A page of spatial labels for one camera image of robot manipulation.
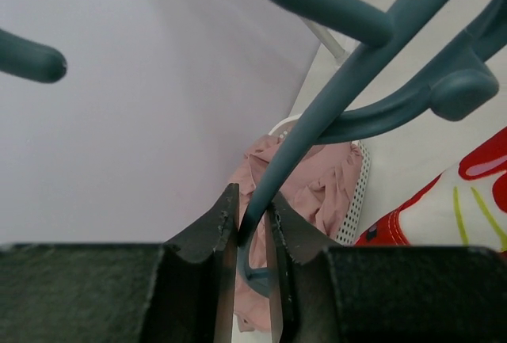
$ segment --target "gray wall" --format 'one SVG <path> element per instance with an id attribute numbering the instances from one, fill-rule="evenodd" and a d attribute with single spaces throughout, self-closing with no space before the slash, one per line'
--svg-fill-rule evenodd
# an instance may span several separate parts
<path id="1" fill-rule="evenodd" d="M 287 116 L 317 48 L 267 0 L 0 0 L 59 48 L 53 86 L 0 74 L 0 242 L 161 241 Z"/>

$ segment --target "pink clothing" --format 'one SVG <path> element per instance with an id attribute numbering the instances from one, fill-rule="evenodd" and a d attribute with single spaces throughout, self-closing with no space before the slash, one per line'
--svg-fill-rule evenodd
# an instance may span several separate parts
<path id="1" fill-rule="evenodd" d="M 229 180 L 239 183 L 239 218 L 245 213 L 256 184 L 283 140 L 265 135 L 244 154 L 244 161 Z M 351 143 L 312 147 L 281 188 L 288 203 L 324 234 L 335 238 L 359 179 L 362 156 Z M 264 217 L 253 237 L 252 268 L 266 266 Z M 270 331 L 269 300 L 258 295 L 236 275 L 234 312 L 241 331 Z"/>

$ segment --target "teal hanger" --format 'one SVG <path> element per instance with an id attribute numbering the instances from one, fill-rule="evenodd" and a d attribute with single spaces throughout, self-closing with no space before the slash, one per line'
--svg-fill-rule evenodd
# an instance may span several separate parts
<path id="1" fill-rule="evenodd" d="M 252 237 L 276 192 L 311 146 L 372 137 L 427 109 L 446 120 L 461 120 L 498 92 L 497 80 L 484 62 L 507 42 L 507 0 L 492 0 L 401 89 L 372 105 L 344 112 L 447 0 L 397 0 L 386 13 L 360 0 L 273 1 L 363 43 L 299 118 L 246 209 L 238 232 L 238 271 L 264 296 L 269 295 L 268 272 L 250 267 Z"/>
<path id="2" fill-rule="evenodd" d="M 41 83 L 54 83 L 67 72 L 65 57 L 54 48 L 0 29 L 0 71 Z"/>

